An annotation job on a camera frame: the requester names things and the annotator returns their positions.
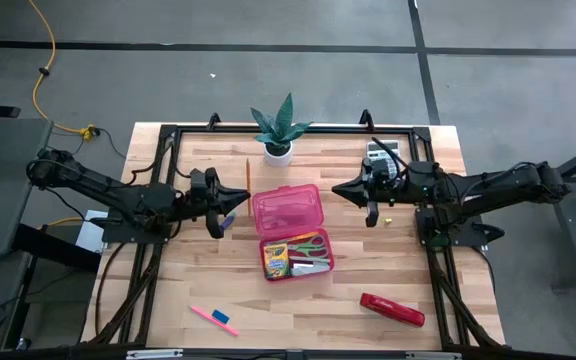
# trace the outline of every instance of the gray desk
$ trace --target gray desk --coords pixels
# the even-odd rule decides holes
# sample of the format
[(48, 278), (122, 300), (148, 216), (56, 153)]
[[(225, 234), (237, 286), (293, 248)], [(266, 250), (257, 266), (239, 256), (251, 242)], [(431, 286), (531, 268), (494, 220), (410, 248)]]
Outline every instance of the gray desk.
[(26, 164), (50, 137), (44, 119), (0, 119), (0, 256), (10, 251), (31, 185)]

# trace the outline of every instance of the potted plant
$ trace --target potted plant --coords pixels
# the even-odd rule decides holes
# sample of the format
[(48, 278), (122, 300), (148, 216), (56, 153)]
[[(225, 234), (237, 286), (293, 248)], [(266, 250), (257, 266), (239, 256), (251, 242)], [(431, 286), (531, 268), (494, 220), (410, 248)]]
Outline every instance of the potted plant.
[(300, 137), (312, 122), (292, 125), (292, 94), (290, 93), (275, 118), (264, 115), (255, 108), (250, 108), (250, 112), (261, 129), (261, 135), (255, 136), (255, 139), (265, 144), (265, 158), (268, 165), (288, 166), (292, 160), (292, 141)]

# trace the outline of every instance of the scissors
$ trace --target scissors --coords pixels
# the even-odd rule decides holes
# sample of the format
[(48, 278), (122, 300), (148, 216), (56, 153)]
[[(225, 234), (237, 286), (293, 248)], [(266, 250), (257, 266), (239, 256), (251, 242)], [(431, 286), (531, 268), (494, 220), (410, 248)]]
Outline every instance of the scissors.
[(310, 240), (299, 244), (288, 244), (288, 250), (302, 253), (308, 258), (327, 258), (328, 248), (326, 242), (321, 235), (315, 235)]

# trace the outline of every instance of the box lid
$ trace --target box lid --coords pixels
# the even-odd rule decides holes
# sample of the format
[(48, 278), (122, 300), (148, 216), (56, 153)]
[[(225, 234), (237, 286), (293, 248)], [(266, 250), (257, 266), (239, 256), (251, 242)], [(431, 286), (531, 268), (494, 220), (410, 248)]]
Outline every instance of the box lid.
[(324, 222), (319, 188), (282, 186), (252, 198), (257, 233), (264, 239), (299, 235)]

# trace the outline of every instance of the white pot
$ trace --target white pot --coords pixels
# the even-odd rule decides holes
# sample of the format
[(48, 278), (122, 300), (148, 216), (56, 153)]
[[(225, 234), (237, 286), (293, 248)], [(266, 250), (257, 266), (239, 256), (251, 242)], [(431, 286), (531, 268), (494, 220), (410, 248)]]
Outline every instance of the white pot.
[(265, 155), (266, 163), (268, 163), (268, 165), (273, 166), (273, 167), (288, 166), (288, 164), (290, 164), (290, 162), (292, 161), (292, 148), (293, 148), (293, 144), (291, 141), (290, 142), (290, 149), (288, 149), (287, 153), (285, 153), (281, 156), (274, 156), (268, 152), (268, 148), (264, 144), (264, 155)]

